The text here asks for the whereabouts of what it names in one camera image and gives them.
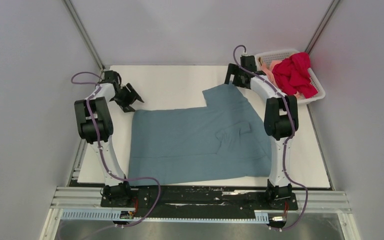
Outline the blue-grey t-shirt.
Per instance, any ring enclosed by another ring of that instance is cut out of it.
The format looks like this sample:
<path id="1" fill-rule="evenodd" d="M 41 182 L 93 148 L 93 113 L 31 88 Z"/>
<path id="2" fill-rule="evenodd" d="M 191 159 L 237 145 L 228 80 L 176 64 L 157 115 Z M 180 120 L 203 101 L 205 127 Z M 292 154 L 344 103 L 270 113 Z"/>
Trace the blue-grey t-shirt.
<path id="1" fill-rule="evenodd" d="M 248 99 L 226 84 L 202 94 L 204 107 L 134 113 L 128 169 L 133 185 L 270 175 L 270 138 Z"/>

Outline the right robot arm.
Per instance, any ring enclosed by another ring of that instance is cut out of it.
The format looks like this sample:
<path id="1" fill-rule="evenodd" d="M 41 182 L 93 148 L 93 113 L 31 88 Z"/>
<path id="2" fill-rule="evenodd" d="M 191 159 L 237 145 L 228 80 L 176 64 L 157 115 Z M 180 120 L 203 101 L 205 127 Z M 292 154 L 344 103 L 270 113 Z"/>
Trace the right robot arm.
<path id="1" fill-rule="evenodd" d="M 264 130 L 271 142 L 271 169 L 263 203 L 270 209 L 280 209 L 292 199 L 292 184 L 287 173 L 292 138 L 298 130 L 298 103 L 294 95 L 285 95 L 257 70 L 253 55 L 242 55 L 230 63 L 225 84 L 250 89 L 265 101 Z"/>

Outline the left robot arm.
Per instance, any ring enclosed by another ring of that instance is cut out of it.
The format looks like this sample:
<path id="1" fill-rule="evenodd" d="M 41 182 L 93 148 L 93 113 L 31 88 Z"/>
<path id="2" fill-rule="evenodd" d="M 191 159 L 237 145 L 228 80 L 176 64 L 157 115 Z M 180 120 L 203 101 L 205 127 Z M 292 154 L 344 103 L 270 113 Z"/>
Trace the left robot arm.
<path id="1" fill-rule="evenodd" d="M 143 99 L 130 83 L 123 84 L 121 75 L 106 70 L 94 83 L 93 92 L 74 102 L 78 134 L 96 153 L 104 177 L 101 190 L 102 207 L 127 207 L 133 193 L 126 174 L 120 167 L 112 136 L 114 125 L 108 104 L 115 102 L 124 113 L 133 113 L 132 104 Z"/>

